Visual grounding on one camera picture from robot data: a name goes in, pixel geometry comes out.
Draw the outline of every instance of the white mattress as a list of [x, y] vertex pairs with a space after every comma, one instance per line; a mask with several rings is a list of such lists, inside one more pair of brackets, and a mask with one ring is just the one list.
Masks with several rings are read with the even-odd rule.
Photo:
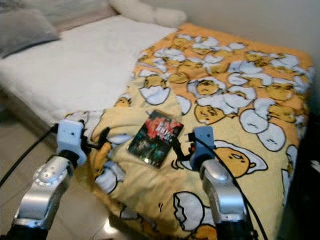
[[122, 16], [77, 27], [0, 60], [1, 85], [49, 125], [67, 112], [110, 108], [139, 52], [175, 30]]

